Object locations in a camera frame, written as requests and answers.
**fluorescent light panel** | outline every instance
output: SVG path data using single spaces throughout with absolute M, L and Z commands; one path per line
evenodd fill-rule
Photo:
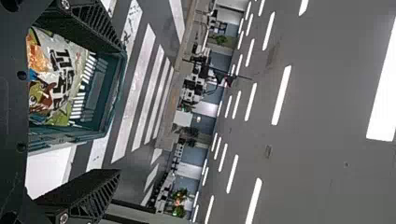
M 286 89 L 288 88 L 289 77 L 291 72 L 291 65 L 286 66 L 283 71 L 282 81 L 280 82 L 279 93 L 277 94 L 274 115 L 271 121 L 272 125 L 277 125 L 279 122 L 280 112 L 282 110 L 283 101 L 285 100 Z
M 245 63 L 246 67 L 248 67 L 248 65 L 250 64 L 250 57 L 251 57 L 251 53 L 253 51 L 253 47 L 254 47 L 254 38 L 251 39 L 251 41 L 250 41 L 250 48 L 248 49 L 248 53 L 247 53 L 247 62 Z
M 221 106 L 222 106 L 222 101 L 220 101 L 220 104 L 219 104 L 219 109 L 218 109 L 218 117 L 219 117 L 219 115 L 220 115 L 220 112 L 221 112 Z
M 245 114 L 245 121 L 248 121 L 248 119 L 250 117 L 251 107 L 253 106 L 253 101 L 254 101 L 254 96 L 256 95 L 256 90 L 257 90 L 257 83 L 254 83 L 253 87 L 251 88 L 250 98 L 248 99 L 248 103 L 247 103 L 247 113 Z
M 205 161 L 204 161 L 204 167 L 202 168 L 202 173 L 201 173 L 201 175 L 203 175 L 203 174 L 205 173 L 206 165 L 207 165 L 207 159 L 205 159 Z
M 250 13 L 250 8 L 251 8 L 251 1 L 248 2 L 247 4 L 247 12 L 245 14 L 245 20 L 248 20 L 248 14 Z
M 199 205 L 197 205 L 197 206 L 195 207 L 194 217 L 193 217 L 193 219 L 192 219 L 192 222 L 195 222 L 195 221 L 197 220 L 198 210 L 199 210 Z
M 396 130 L 396 20 L 376 90 L 366 138 L 391 142 Z
M 227 108 L 225 109 L 224 118 L 227 118 L 227 117 L 228 117 L 228 112 L 230 112 L 230 105 L 231 105 L 232 102 L 233 102 L 233 97 L 230 96 L 230 97 L 228 98 L 228 104 L 227 104 Z
M 230 177 L 228 178 L 227 189 L 225 190 L 228 194 L 230 193 L 231 187 L 233 186 L 233 177 L 235 176 L 238 160 L 239 160 L 239 156 L 235 155 L 235 157 L 233 158 L 233 167 L 231 168 Z
M 195 194 L 194 205 L 192 207 L 195 207 L 197 205 L 198 197 L 199 197 L 199 191 L 197 191 L 197 193 Z
M 215 156 L 213 157 L 214 160 L 216 160 L 218 158 L 220 144 L 221 144 L 221 137 L 219 138 L 218 146 L 216 147 Z
M 223 149 L 223 153 L 221 155 L 221 160 L 220 160 L 220 165 L 219 165 L 219 172 L 221 172 L 222 170 L 222 166 L 224 164 L 224 159 L 225 159 L 225 155 L 227 154 L 227 148 L 228 148 L 228 144 L 224 144 L 224 149 Z
M 242 26 L 244 25 L 244 18 L 241 19 L 241 22 L 239 22 L 239 29 L 238 29 L 238 34 L 241 34 L 242 31 Z
M 209 206 L 207 207 L 206 217 L 205 217 L 205 224 L 209 223 L 210 213 L 212 212 L 213 202 L 215 201 L 215 196 L 210 197 Z
M 215 149 L 215 144 L 216 144 L 216 140 L 218 139 L 218 133 L 215 133 L 215 137 L 213 138 L 213 143 L 212 143 L 212 149 L 211 151 L 213 151 L 213 149 Z
M 309 0 L 301 1 L 300 11 L 298 12 L 298 16 L 302 16 L 306 12 L 306 9 L 308 8 L 308 2 Z
M 204 181 L 202 182 L 202 186 L 204 186 L 206 184 L 206 179 L 207 179 L 207 173 L 208 172 L 209 172 L 209 167 L 206 167 L 205 175 L 204 175 Z
M 262 10 L 264 9 L 265 0 L 262 0 L 259 7 L 259 16 L 262 15 Z
M 251 26 L 251 23 L 253 22 L 253 13 L 252 14 L 250 14 L 250 18 L 248 19 L 248 24 L 247 24 L 247 36 L 248 36 L 248 34 L 250 33 L 250 26 Z
M 260 178 L 256 179 L 256 184 L 254 186 L 253 194 L 251 195 L 250 205 L 247 210 L 247 220 L 245 224 L 253 223 L 254 212 L 256 211 L 257 201 L 260 197 L 260 191 L 262 190 L 262 180 Z
M 242 34 L 239 36 L 238 49 L 241 49 L 242 40 L 244 39 L 244 34 L 245 34 L 245 31 L 242 31 Z
M 262 44 L 262 50 L 266 50 L 268 47 L 268 41 L 270 40 L 270 35 L 272 27 L 274 25 L 275 12 L 271 13 L 270 20 L 268 21 L 267 31 L 265 33 L 264 43 Z
M 236 117 L 236 111 L 238 110 L 239 100 L 241 99 L 242 92 L 239 91 L 238 95 L 236 96 L 235 106 L 233 107 L 233 119 Z

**wall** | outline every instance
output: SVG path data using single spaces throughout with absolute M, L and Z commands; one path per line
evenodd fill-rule
M 202 167 L 204 165 L 206 153 L 207 148 L 184 146 L 181 161 Z
M 212 58 L 211 63 L 213 64 L 213 67 L 223 71 L 228 71 L 231 64 L 231 56 L 212 51 L 210 53 L 210 57 Z
M 239 23 L 244 16 L 242 13 L 231 11 L 221 7 L 217 7 L 216 10 L 218 11 L 218 21 L 227 22 L 236 26 L 239 26 Z
M 213 85 L 213 84 L 210 84 L 210 83 L 208 83 L 207 86 L 206 86 L 206 89 L 208 91 L 212 91 L 215 88 L 216 88 L 216 85 Z M 220 103 L 220 101 L 221 101 L 221 97 L 222 97 L 223 92 L 224 92 L 224 88 L 221 87 L 221 86 L 218 86 L 218 89 L 213 94 L 205 96 L 205 98 L 202 101 L 208 102 L 210 104 L 218 105 Z
M 245 11 L 248 5 L 248 0 L 218 0 L 218 4 Z
M 200 133 L 212 134 L 215 128 L 216 119 L 209 116 L 192 113 L 194 118 L 192 119 L 191 127 L 197 128 Z M 197 122 L 197 117 L 201 117 L 201 121 Z
M 199 188 L 199 180 L 177 175 L 174 190 L 187 189 L 189 194 L 195 194 Z

